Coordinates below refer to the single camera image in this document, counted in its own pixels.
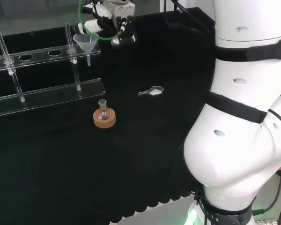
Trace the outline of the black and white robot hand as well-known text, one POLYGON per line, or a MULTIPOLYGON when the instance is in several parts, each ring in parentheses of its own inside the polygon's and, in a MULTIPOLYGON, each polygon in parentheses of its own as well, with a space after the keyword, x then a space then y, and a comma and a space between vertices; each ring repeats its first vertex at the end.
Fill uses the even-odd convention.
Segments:
POLYGON ((135 4, 131 0, 81 0, 78 6, 78 34, 96 36, 112 46, 133 44, 135 4))

